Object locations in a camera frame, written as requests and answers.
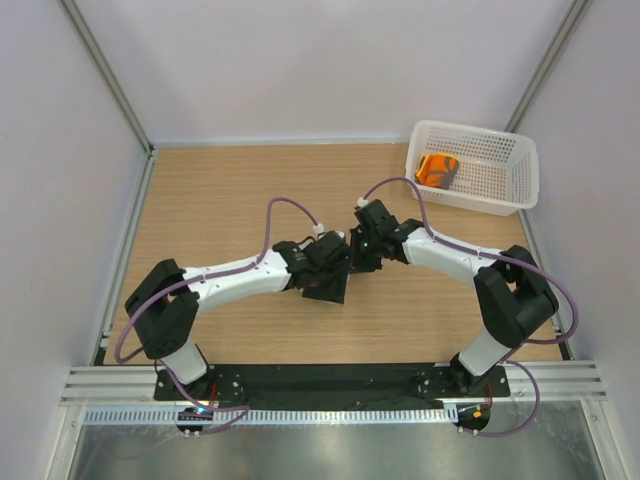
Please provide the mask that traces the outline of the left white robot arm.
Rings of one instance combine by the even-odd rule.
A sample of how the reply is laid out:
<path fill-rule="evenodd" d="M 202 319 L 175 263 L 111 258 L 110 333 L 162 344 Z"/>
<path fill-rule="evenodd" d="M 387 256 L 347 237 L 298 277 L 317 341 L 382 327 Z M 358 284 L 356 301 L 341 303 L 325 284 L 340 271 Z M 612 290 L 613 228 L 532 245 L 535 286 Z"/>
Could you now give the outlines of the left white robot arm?
<path fill-rule="evenodd" d="M 125 302 L 147 358 L 164 363 L 191 400 L 212 386 L 203 354 L 191 338 L 197 316 L 244 297 L 298 290 L 308 299 L 342 304 L 350 247 L 340 231 L 304 245 L 281 241 L 256 258 L 201 268 L 159 262 Z"/>

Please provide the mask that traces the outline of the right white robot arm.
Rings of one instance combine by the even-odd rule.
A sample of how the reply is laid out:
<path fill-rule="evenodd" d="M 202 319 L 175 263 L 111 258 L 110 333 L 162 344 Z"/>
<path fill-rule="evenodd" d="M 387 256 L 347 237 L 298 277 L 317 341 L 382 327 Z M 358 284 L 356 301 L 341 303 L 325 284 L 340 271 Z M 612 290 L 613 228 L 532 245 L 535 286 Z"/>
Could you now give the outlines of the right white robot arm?
<path fill-rule="evenodd" d="M 558 310 L 549 282 L 530 252 L 518 245 L 506 251 L 458 243 L 424 222 L 399 222 L 382 201 L 361 199 L 351 233 L 354 273 L 382 268 L 384 259 L 427 267 L 471 286 L 483 327 L 450 361 L 450 382 L 472 396 L 500 361 L 519 349 Z"/>

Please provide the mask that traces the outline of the orange grey giraffe towel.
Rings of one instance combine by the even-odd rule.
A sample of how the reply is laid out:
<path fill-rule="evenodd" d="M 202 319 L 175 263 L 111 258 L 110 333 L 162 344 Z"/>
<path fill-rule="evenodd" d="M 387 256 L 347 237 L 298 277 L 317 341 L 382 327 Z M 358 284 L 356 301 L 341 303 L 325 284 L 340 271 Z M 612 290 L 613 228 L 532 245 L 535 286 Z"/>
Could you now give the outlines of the orange grey giraffe towel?
<path fill-rule="evenodd" d="M 459 167 L 460 162 L 453 155 L 422 154 L 414 176 L 416 182 L 422 186 L 447 190 L 453 183 Z"/>

